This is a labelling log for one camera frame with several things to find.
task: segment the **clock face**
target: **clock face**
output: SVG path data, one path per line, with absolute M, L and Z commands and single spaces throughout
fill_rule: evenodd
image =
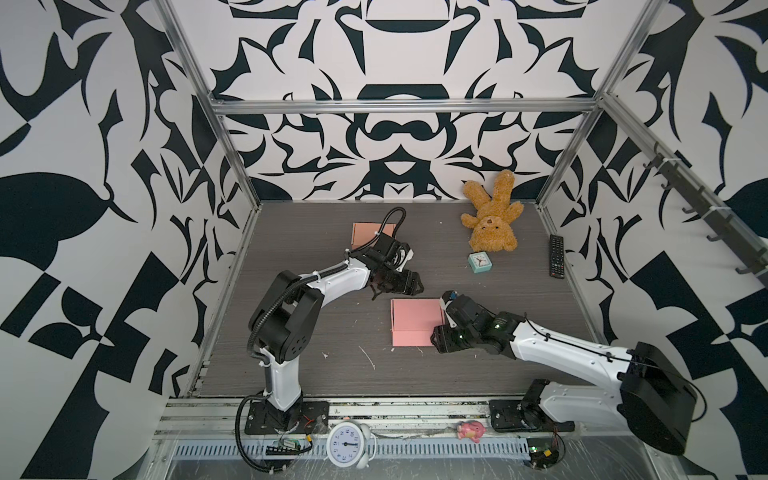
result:
M 360 434 L 351 426 L 336 430 L 328 440 L 328 455 L 338 463 L 354 462 L 361 448 Z

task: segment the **square clock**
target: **square clock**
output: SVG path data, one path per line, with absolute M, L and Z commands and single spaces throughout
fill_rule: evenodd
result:
M 469 266 L 472 267 L 472 271 L 475 273 L 487 272 L 493 266 L 491 259 L 488 258 L 486 252 L 470 253 Z

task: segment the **remote control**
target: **remote control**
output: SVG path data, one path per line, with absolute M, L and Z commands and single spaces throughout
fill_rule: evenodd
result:
M 549 276 L 565 278 L 565 256 L 563 254 L 563 237 L 549 236 Z

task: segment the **scratch on table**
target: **scratch on table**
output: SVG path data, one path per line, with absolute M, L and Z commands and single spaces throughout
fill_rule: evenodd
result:
M 360 345 L 358 345 L 358 346 L 357 346 L 357 348 L 359 348 L 359 349 L 360 349 L 360 351 L 361 351 L 361 352 L 363 352 L 363 353 L 365 354 L 365 356 L 368 358 L 368 361 L 369 361 L 369 362 L 371 362 L 371 366 L 373 367 L 373 369 L 374 369 L 374 370 L 376 370 L 376 366 L 375 366 L 375 365 L 373 365 L 373 360 L 371 360 L 371 357 L 369 357 L 369 356 L 368 356 L 368 354 L 366 353 L 366 351 L 365 351 L 365 350 L 363 350 L 363 349 L 362 349 L 362 347 L 361 347 Z

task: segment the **hook rack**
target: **hook rack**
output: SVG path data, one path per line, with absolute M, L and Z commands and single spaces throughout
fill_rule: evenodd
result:
M 753 273 L 768 286 L 766 244 L 683 161 L 657 154 L 644 167 L 658 169 L 667 180 L 662 188 L 675 189 L 688 202 L 690 207 L 684 208 L 684 213 L 699 214 L 707 222 L 715 233 L 707 235 L 707 240 L 723 241 L 739 257 L 745 266 L 736 268 L 738 274 Z

